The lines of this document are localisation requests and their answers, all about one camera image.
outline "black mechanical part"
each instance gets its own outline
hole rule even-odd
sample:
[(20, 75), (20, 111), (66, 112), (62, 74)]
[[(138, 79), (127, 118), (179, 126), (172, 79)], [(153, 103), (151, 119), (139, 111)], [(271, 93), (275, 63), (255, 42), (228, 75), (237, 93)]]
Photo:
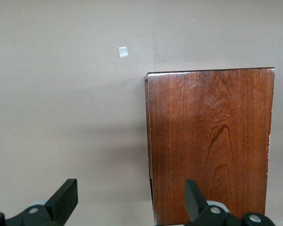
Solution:
[(10, 219), (0, 213), (0, 226), (63, 226), (77, 203), (77, 180), (68, 179), (44, 206), (28, 207)]
[(246, 213), (239, 219), (221, 207), (208, 205), (194, 180), (185, 182), (184, 204), (189, 215), (189, 223), (185, 226), (275, 226), (259, 213)]

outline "silver bolt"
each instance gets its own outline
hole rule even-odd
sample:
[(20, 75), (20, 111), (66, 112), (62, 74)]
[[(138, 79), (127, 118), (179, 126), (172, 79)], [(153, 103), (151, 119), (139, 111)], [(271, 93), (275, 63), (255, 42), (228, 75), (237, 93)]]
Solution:
[(215, 213), (215, 214), (219, 214), (220, 213), (220, 209), (218, 209), (217, 207), (213, 206), (213, 207), (211, 207), (211, 212)]
[(258, 217), (257, 215), (250, 215), (249, 216), (250, 220), (253, 221), (253, 222), (256, 222), (256, 223), (260, 223), (261, 222), (261, 219), (260, 217)]
[(33, 214), (33, 213), (36, 213), (36, 212), (38, 212), (38, 211), (39, 211), (38, 208), (32, 208), (32, 209), (30, 209), (30, 210), (28, 211), (28, 213), (29, 213), (29, 214)]

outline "wood grain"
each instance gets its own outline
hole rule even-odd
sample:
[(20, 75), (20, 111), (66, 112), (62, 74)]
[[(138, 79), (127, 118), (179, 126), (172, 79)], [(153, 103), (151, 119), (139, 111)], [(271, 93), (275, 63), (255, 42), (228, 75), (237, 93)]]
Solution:
[(264, 214), (274, 68), (148, 73), (155, 225), (188, 222), (184, 182), (237, 217)]

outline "gray wall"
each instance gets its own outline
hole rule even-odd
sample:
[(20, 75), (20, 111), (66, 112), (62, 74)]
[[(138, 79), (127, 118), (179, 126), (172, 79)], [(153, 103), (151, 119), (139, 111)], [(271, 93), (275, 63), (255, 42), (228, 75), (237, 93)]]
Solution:
[(283, 226), (283, 0), (0, 0), (0, 211), (77, 178), (68, 226), (153, 225), (143, 76), (269, 66), (266, 214)]

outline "glossy wooden surface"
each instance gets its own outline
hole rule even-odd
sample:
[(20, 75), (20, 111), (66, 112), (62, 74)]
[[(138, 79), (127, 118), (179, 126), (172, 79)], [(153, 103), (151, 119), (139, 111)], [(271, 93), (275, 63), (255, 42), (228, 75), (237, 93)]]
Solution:
[(274, 68), (148, 73), (155, 225), (185, 224), (184, 182), (237, 217), (264, 213)]

